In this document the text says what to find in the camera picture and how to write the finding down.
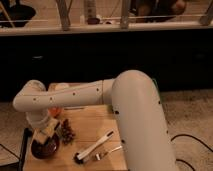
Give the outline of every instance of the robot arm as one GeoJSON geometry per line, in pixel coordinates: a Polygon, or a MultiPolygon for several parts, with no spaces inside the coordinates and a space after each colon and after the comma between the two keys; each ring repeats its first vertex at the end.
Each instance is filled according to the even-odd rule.
{"type": "Polygon", "coordinates": [[[49,107],[101,103],[113,107],[129,170],[178,171],[157,88],[143,72],[125,71],[115,80],[52,92],[30,81],[13,101],[17,110],[27,112],[29,122],[40,123],[45,123],[49,107]]]}

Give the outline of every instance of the white tube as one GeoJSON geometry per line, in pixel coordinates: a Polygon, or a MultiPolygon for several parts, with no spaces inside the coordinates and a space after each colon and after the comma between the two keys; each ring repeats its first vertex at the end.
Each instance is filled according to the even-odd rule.
{"type": "Polygon", "coordinates": [[[156,86],[144,73],[126,71],[114,81],[112,105],[131,171],[178,171],[156,86]]]}

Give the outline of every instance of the table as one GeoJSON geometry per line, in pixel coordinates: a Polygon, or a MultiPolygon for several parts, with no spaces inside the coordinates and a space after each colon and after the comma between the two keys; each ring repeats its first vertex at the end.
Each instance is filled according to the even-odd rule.
{"type": "Polygon", "coordinates": [[[107,105],[85,106],[83,109],[65,110],[58,116],[59,120],[68,118],[76,137],[73,143],[60,147],[50,159],[40,160],[32,156],[30,148],[27,151],[24,171],[125,171],[127,170],[123,150],[110,153],[100,161],[88,161],[83,165],[76,164],[73,156],[80,149],[95,143],[106,132],[113,130],[113,136],[93,151],[93,154],[110,150],[121,145],[117,123],[112,109],[107,105]]]}

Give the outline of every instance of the dark bowl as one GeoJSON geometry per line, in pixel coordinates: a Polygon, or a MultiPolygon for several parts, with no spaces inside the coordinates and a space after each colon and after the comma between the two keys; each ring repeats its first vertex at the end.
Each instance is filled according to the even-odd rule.
{"type": "Polygon", "coordinates": [[[34,157],[38,159],[47,159],[52,157],[55,152],[59,148],[59,137],[54,134],[51,139],[48,140],[45,145],[38,143],[37,141],[33,140],[31,145],[31,152],[34,157]]]}

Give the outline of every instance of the railing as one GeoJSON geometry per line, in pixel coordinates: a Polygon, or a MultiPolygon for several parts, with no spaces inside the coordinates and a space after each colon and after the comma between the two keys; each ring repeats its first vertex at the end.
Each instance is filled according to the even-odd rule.
{"type": "Polygon", "coordinates": [[[135,5],[134,1],[139,2],[139,0],[21,0],[21,5],[11,2],[9,7],[5,7],[5,4],[2,3],[3,8],[2,5],[0,6],[2,11],[0,35],[74,34],[213,27],[212,0],[187,0],[184,10],[177,14],[171,12],[171,9],[174,8],[163,11],[163,8],[160,8],[162,5],[159,5],[161,0],[159,0],[154,2],[150,11],[144,15],[140,13],[140,3],[135,5]]]}

